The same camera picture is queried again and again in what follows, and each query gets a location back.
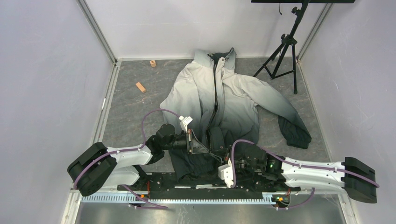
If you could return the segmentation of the grey to black gradient jacket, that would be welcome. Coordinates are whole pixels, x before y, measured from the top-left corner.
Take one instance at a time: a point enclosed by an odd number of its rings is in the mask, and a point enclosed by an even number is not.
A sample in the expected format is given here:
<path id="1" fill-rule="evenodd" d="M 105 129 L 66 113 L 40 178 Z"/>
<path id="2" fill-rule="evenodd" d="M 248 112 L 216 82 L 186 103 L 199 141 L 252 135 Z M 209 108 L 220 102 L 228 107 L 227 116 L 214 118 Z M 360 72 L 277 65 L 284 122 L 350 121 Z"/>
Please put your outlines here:
<path id="1" fill-rule="evenodd" d="M 178 116 L 192 118 L 188 125 L 206 147 L 213 147 L 220 134 L 225 146 L 236 144 L 235 156 L 247 144 L 259 140 L 257 107 L 278 116 L 288 146 L 306 149 L 311 136 L 291 102 L 268 83 L 235 72 L 236 52 L 210 53 L 196 50 L 194 59 L 178 74 L 168 96 L 160 104 L 166 123 L 181 131 Z"/>

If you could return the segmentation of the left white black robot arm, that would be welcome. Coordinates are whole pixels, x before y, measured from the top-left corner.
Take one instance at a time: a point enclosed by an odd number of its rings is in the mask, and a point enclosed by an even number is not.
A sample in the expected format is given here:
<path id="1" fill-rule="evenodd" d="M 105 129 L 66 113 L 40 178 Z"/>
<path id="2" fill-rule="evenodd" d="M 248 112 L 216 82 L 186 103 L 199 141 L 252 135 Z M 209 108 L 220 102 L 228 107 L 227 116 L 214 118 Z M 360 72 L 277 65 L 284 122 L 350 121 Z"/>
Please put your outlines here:
<path id="1" fill-rule="evenodd" d="M 146 186 L 147 178 L 137 167 L 159 161 L 166 150 L 188 154 L 210 152 L 192 129 L 177 134 L 173 125 L 164 124 L 144 144 L 134 147 L 106 147 L 102 142 L 96 142 L 68 166 L 67 172 L 73 187 L 82 196 L 122 184 L 141 190 Z"/>

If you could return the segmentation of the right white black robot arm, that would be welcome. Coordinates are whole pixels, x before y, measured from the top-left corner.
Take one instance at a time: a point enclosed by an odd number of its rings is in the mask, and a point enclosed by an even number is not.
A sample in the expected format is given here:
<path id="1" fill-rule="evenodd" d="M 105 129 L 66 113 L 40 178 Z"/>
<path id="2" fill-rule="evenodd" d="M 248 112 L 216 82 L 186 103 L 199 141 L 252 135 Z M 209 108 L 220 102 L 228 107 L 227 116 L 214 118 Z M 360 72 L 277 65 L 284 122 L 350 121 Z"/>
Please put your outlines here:
<path id="1" fill-rule="evenodd" d="M 348 196 L 363 203 L 377 203 L 375 170 L 354 157 L 343 162 L 299 161 L 276 155 L 248 141 L 248 149 L 240 161 L 232 145 L 227 161 L 218 167 L 218 174 L 228 188 L 237 184 L 238 169 L 260 170 L 275 190 L 315 188 L 344 190 Z"/>

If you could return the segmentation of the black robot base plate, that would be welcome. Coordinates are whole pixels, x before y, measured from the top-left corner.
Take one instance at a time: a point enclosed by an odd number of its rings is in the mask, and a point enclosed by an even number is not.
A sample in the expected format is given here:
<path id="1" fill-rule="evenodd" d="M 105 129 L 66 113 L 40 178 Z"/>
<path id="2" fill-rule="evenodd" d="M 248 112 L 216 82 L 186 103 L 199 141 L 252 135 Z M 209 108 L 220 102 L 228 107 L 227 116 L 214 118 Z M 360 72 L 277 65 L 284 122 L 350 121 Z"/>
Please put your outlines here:
<path id="1" fill-rule="evenodd" d="M 289 187 L 282 180 L 268 180 L 259 173 L 238 180 L 234 188 L 228 188 L 216 175 L 188 176 L 179 180 L 175 173 L 146 174 L 128 187 L 135 193 L 148 192 L 149 199 L 260 199 L 263 192 L 287 193 L 301 189 Z"/>

